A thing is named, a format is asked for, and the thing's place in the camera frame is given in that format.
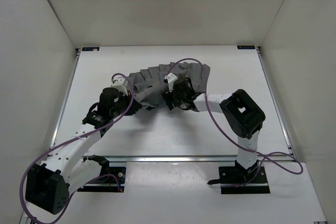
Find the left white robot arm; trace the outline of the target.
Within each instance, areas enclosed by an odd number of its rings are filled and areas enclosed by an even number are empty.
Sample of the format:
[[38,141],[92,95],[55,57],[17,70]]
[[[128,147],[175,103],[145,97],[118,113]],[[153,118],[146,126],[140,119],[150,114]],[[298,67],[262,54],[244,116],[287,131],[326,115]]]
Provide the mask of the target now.
[[91,180],[104,181],[110,168],[106,158],[85,153],[123,116],[133,115],[141,105],[134,89],[124,85],[104,88],[74,137],[51,149],[44,163],[34,161],[23,175],[21,200],[56,215],[68,204],[73,193]]

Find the grey pleated skirt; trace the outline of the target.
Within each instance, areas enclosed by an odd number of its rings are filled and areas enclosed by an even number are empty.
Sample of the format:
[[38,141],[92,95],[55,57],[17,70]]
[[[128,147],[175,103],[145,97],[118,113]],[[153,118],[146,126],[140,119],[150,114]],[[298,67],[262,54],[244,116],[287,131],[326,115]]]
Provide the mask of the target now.
[[193,89],[203,93],[208,81],[210,66],[199,63],[170,63],[167,65],[141,69],[131,73],[128,80],[134,89],[134,101],[141,105],[142,109],[155,109],[164,104],[162,94],[169,90],[169,86],[164,82],[164,77],[170,72],[177,77],[190,78]]

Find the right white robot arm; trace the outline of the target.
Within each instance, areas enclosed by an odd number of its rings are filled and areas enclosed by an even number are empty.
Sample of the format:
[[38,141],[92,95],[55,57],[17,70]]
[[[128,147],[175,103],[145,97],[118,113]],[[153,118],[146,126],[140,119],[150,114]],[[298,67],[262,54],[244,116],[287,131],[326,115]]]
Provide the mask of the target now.
[[164,77],[168,91],[162,94],[170,110],[180,108],[195,112],[214,112],[225,116],[231,130],[237,135],[238,153],[235,175],[241,182],[253,178],[258,167],[258,137],[266,116],[262,109],[243,89],[229,94],[196,92],[189,78],[174,74]]

